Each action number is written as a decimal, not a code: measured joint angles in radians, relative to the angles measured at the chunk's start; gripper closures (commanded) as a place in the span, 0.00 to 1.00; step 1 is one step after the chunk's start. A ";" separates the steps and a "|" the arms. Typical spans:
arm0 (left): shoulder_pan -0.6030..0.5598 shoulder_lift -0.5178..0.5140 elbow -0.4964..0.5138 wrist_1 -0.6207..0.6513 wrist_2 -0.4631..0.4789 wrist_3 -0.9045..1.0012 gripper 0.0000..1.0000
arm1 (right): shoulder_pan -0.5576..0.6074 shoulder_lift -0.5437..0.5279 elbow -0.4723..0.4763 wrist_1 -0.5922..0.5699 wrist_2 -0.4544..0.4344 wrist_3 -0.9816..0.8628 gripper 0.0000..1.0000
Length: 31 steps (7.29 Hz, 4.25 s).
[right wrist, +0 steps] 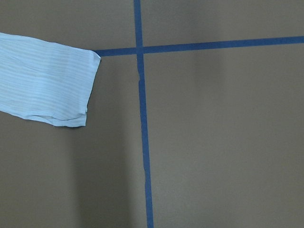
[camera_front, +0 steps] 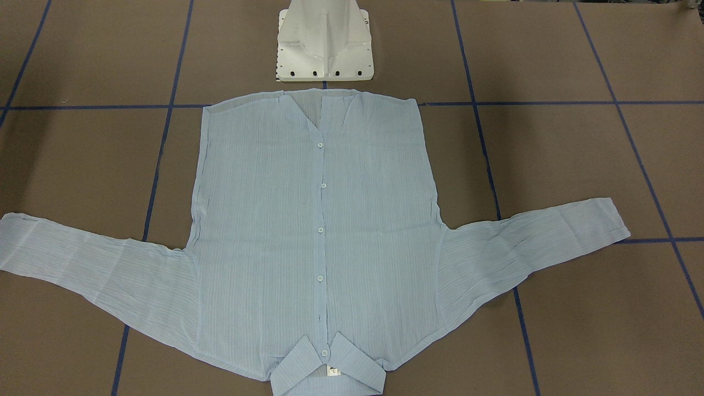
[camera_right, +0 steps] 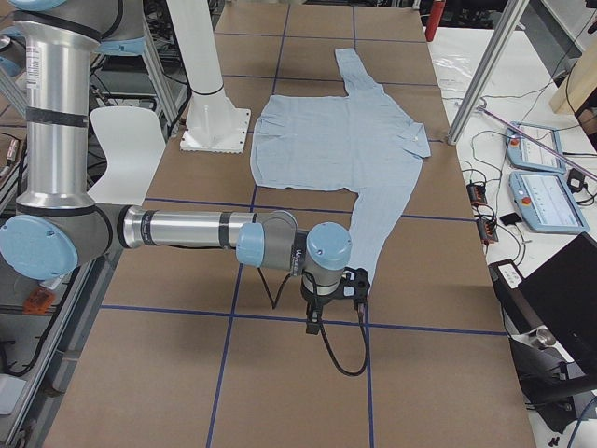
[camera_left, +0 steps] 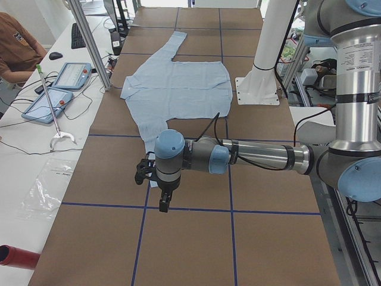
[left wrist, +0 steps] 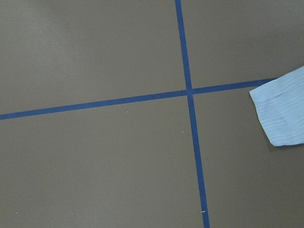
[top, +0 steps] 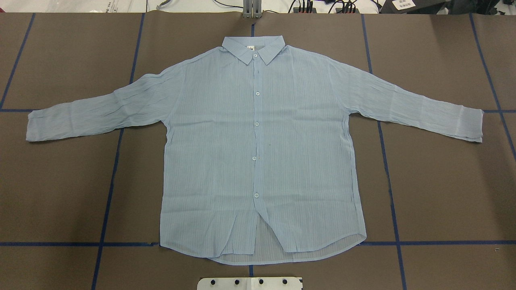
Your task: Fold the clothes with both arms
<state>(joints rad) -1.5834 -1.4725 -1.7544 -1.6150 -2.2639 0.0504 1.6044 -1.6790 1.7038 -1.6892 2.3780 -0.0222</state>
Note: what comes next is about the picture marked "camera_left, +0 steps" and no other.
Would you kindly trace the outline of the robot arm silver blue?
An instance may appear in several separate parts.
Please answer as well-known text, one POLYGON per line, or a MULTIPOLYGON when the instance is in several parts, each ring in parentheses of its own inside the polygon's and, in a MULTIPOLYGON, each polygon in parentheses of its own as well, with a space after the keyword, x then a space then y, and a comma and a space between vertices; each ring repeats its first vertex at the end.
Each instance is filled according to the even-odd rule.
POLYGON ((155 141, 151 176, 161 189, 161 212, 168 211, 183 170, 222 174, 236 163, 303 175, 315 171, 323 182, 355 201, 380 198, 380 2, 308 1, 304 31, 312 44, 328 38, 337 49, 336 129, 328 149, 207 136, 193 141, 176 130, 165 130, 155 141))

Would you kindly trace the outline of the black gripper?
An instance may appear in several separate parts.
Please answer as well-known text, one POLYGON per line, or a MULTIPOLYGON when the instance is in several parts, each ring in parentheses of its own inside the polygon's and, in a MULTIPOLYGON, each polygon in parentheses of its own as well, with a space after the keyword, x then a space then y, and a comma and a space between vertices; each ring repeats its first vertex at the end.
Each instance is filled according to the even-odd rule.
POLYGON ((161 189, 159 211, 168 212, 173 191, 179 187, 180 180, 176 179, 175 181, 171 181, 171 182, 165 182, 165 181, 159 180, 157 183, 158 183, 158 187, 161 189))

